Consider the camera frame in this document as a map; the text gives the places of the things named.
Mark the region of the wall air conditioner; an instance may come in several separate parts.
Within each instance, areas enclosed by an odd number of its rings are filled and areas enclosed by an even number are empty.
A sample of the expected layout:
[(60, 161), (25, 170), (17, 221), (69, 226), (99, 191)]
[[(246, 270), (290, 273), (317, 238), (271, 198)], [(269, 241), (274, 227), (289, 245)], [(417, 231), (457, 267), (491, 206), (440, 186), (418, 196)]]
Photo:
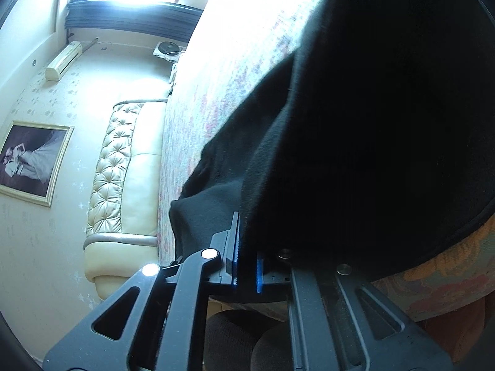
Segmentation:
[(83, 51), (80, 41), (72, 41), (57, 54), (45, 69), (47, 81), (60, 81), (68, 69), (81, 56)]

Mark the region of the framed wedding photo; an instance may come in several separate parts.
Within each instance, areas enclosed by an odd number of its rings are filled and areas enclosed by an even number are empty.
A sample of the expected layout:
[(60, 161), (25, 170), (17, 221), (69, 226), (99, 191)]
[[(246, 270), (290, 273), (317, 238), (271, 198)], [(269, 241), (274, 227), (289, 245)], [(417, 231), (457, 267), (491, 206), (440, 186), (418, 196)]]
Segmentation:
[(13, 121), (1, 141), (1, 194), (50, 207), (74, 128)]

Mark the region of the dark blue curtain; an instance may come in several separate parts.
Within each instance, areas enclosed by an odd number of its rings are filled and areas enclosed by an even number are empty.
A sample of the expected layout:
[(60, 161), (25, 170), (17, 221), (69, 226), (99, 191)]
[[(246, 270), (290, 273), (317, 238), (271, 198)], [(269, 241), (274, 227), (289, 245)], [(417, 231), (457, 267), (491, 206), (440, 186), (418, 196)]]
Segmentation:
[(102, 0), (73, 0), (65, 28), (97, 28), (188, 42), (203, 11), (175, 2), (131, 6)]

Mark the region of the black pants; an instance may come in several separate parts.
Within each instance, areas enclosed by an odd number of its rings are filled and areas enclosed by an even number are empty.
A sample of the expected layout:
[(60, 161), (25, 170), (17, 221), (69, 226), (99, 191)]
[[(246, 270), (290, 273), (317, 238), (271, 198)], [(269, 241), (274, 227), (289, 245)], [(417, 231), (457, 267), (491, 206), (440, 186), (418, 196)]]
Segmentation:
[(238, 218), (249, 291), (282, 254), (394, 275), (493, 214), (494, 25), (479, 0), (321, 0), (169, 211), (181, 257)]

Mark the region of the cream tufted headboard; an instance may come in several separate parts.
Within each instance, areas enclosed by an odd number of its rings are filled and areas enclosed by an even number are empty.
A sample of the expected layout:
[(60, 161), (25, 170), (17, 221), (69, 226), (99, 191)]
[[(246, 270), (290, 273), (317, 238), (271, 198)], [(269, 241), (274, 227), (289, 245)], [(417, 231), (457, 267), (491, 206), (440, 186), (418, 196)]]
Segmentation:
[(165, 100), (112, 108), (92, 184), (83, 244), (85, 275), (105, 300), (159, 260), (159, 178)]

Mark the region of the white desk fan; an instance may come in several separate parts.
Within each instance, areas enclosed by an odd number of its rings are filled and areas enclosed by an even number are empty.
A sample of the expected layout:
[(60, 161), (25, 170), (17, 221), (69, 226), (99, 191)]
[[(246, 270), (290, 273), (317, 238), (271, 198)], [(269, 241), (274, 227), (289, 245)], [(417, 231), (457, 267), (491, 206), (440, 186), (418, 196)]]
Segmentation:
[(175, 60), (179, 57), (181, 48), (174, 42), (158, 42), (153, 50), (153, 55), (162, 59)]

